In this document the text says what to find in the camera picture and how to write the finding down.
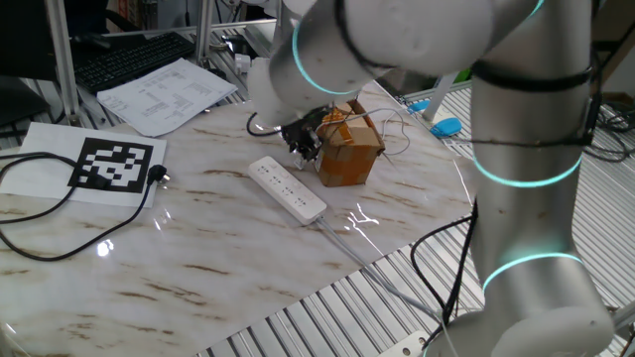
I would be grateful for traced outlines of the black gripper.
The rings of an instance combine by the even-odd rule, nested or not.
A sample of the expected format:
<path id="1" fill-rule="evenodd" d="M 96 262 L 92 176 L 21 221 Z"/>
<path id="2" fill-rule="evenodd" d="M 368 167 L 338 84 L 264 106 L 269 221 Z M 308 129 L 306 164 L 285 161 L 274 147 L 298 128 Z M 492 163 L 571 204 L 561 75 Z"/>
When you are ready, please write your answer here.
<path id="1" fill-rule="evenodd" d="M 315 109 L 298 121 L 282 128 L 282 137 L 290 146 L 292 154 L 303 158 L 303 145 L 306 145 L 305 160 L 311 161 L 316 158 L 320 150 L 320 144 L 311 144 L 313 141 L 312 134 L 316 132 L 317 127 L 322 123 L 322 119 L 326 115 L 326 109 Z"/>

